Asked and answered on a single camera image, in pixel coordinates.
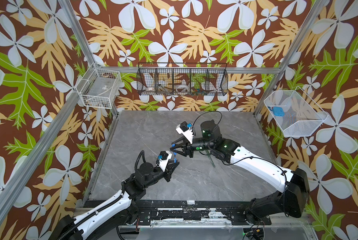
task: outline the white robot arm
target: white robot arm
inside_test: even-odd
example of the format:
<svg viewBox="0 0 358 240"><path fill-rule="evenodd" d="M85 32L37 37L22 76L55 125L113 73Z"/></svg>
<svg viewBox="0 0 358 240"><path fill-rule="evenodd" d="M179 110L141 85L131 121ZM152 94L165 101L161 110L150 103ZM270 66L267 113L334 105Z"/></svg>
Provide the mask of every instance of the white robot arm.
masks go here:
<svg viewBox="0 0 358 240"><path fill-rule="evenodd" d="M91 209L90 211L71 218L69 215L62 218L49 240L86 240L97 239L107 230L135 221L138 208L135 202L146 194L146 188L164 178L167 182L179 162L171 160L172 153L162 151L156 159L156 166L144 159L144 151L141 151L136 163L135 173L122 182L122 189L111 198ZM143 163L138 168L140 157Z"/></svg>
<svg viewBox="0 0 358 240"><path fill-rule="evenodd" d="M214 120L201 123L202 137L194 138L193 124L182 122L176 127L181 138L172 142L171 151L183 156L194 156L194 151L209 150L225 165L242 167L271 184L276 192L261 199L252 199L245 210L246 219L254 224L263 216L285 212L300 217L309 196L306 173L301 169L292 171L269 162L239 143L223 138Z"/></svg>

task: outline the floral wallpaper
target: floral wallpaper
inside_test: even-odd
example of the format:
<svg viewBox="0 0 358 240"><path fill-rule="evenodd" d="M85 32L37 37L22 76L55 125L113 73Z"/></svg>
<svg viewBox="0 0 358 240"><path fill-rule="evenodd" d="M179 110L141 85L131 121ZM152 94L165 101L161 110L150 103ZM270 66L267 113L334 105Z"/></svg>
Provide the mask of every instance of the floral wallpaper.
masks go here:
<svg viewBox="0 0 358 240"><path fill-rule="evenodd" d="M330 115L312 136L283 137L266 108L257 117L279 163L307 172L306 211L319 238L357 240L358 0L334 0L323 8L278 90L298 86L315 110L318 104Z"/></svg>
<svg viewBox="0 0 358 240"><path fill-rule="evenodd" d="M87 64L57 0L0 1L0 194L47 131ZM48 239L79 205L111 114L71 112L0 226L0 239Z"/></svg>
<svg viewBox="0 0 358 240"><path fill-rule="evenodd" d="M71 1L99 65L156 62L166 66L166 62L175 62L173 66L227 63L229 67L279 66L312 2ZM135 74L122 74L116 106L120 110L253 111L272 76L230 74L224 97L150 97L137 94Z"/></svg>

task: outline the gray marble tabletop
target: gray marble tabletop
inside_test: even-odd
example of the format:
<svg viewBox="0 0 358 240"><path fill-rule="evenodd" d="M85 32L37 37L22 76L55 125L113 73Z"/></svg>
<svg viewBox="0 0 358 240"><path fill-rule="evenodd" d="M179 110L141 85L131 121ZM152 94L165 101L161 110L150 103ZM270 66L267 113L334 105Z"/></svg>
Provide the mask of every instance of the gray marble tabletop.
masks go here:
<svg viewBox="0 0 358 240"><path fill-rule="evenodd" d="M146 161L154 163L160 151L169 150L170 143L179 137L176 126L183 121L193 122L203 112L189 111L123 111L114 137L90 200L107 199L121 188L120 182L134 172L135 160L141 150ZM201 116L196 122L200 134L203 121L219 120L218 113ZM224 138L232 139L258 156L270 160L267 140L252 115L245 112L223 112L219 124ZM198 152L193 158L177 155L180 162L171 181L160 180L147 188L142 199L152 200L209 200L250 201L275 191L270 184L237 166L225 166L212 156Z"/></svg>

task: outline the white wire basket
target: white wire basket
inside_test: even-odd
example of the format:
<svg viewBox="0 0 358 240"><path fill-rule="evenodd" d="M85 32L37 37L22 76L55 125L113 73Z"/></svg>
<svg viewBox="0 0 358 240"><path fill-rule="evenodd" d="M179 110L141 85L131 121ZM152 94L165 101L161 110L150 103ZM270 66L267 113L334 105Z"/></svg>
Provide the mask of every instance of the white wire basket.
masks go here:
<svg viewBox="0 0 358 240"><path fill-rule="evenodd" d="M302 96L297 90L303 92L301 88L278 90L264 100L285 137L311 136L329 116L308 94L303 92ZM274 107L282 108L284 115L277 116Z"/></svg>
<svg viewBox="0 0 358 240"><path fill-rule="evenodd" d="M97 68L93 69L88 77L84 75L82 80L86 82L79 91L79 96L84 106L112 108L122 81L118 71Z"/></svg>

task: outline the small blue part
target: small blue part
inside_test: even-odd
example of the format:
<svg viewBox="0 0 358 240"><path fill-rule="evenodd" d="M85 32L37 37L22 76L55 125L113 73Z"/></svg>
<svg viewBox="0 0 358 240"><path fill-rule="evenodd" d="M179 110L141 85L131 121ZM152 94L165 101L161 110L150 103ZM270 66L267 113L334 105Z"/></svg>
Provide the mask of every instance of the small blue part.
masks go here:
<svg viewBox="0 0 358 240"><path fill-rule="evenodd" d="M273 107L273 113L275 116L278 116L278 117L283 117L284 116L284 111L281 107Z"/></svg>

